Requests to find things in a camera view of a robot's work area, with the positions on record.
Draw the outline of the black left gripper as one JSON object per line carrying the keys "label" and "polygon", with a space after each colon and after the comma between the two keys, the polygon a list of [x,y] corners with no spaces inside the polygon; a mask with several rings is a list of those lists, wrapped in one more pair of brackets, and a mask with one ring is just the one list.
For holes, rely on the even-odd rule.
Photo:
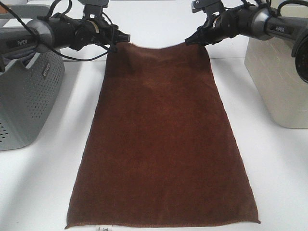
{"label": "black left gripper", "polygon": [[130,34],[121,31],[116,34],[118,29],[118,25],[109,24],[104,19],[101,21],[76,19],[74,21],[74,50],[79,51],[87,45],[97,45],[106,51],[117,52],[116,42],[130,42]]}

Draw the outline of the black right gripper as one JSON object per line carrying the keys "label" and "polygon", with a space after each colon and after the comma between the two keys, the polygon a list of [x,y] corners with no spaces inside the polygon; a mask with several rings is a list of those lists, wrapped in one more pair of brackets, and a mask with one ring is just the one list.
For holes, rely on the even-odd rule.
{"label": "black right gripper", "polygon": [[214,11],[207,13],[205,23],[197,31],[185,39],[185,44],[189,45],[209,45],[221,42],[226,38],[232,38],[232,12]]}

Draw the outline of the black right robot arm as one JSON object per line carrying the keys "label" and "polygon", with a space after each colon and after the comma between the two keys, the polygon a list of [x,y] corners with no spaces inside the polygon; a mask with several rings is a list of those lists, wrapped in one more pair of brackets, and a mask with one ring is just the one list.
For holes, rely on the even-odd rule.
{"label": "black right robot arm", "polygon": [[287,4],[307,6],[308,3],[304,0],[287,0],[275,9],[269,2],[258,0],[256,5],[243,1],[240,6],[226,8],[220,0],[194,0],[192,12],[203,11],[207,18],[195,33],[185,39],[185,43],[207,46],[237,35],[258,40],[284,39],[292,42],[291,56],[295,58],[296,71],[307,82],[308,20],[282,16],[281,9]]}

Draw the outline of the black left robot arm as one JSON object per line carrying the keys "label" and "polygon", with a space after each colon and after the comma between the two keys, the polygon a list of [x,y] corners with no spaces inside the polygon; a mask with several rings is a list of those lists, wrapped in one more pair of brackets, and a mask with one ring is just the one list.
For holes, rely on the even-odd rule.
{"label": "black left robot arm", "polygon": [[3,58],[28,51],[45,53],[62,48],[79,51],[87,45],[97,45],[107,52],[116,52],[118,43],[129,41],[129,34],[103,19],[72,19],[60,14],[48,20],[35,19],[23,27],[1,28],[0,70],[5,72]]}

